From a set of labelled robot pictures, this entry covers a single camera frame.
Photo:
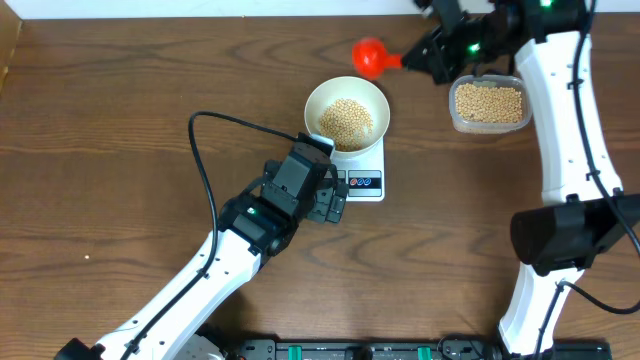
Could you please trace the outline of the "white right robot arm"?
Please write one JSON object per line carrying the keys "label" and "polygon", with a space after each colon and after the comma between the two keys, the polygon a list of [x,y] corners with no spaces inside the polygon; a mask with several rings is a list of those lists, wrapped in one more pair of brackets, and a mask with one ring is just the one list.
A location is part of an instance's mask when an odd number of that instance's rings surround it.
{"label": "white right robot arm", "polygon": [[602,133],[591,79],[594,2],[498,1],[473,18],[455,1],[423,0],[438,26],[402,58],[409,70],[454,82],[470,65],[508,56],[533,113],[543,205],[516,213],[510,236],[520,266],[498,324],[506,359],[550,359],[570,293],[595,258],[632,236],[639,199],[624,192]]}

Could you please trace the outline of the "red plastic scoop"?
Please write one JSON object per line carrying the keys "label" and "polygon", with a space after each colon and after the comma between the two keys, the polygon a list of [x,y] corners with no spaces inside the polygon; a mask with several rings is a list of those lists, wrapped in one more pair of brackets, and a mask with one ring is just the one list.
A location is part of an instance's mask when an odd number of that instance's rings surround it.
{"label": "red plastic scoop", "polygon": [[358,74],[368,80],[379,78],[386,70],[402,69],[402,56],[390,54],[377,38],[364,38],[352,47],[352,62]]}

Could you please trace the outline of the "pile of soybeans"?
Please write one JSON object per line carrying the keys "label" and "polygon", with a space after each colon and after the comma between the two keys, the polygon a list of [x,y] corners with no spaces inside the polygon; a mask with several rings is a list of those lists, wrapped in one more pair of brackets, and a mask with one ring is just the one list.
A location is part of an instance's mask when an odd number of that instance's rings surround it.
{"label": "pile of soybeans", "polygon": [[523,96],[509,87],[460,85],[454,92],[457,113],[467,121],[517,123],[523,117]]}

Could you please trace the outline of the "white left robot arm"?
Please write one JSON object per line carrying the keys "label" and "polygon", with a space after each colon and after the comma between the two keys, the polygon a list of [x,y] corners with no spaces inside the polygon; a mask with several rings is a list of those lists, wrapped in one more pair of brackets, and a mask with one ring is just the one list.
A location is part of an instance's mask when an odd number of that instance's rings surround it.
{"label": "white left robot arm", "polygon": [[295,143],[225,203],[198,253],[137,314],[92,346],[71,339],[57,358],[175,358],[226,298],[289,245],[304,219],[338,222],[345,197],[330,157]]}

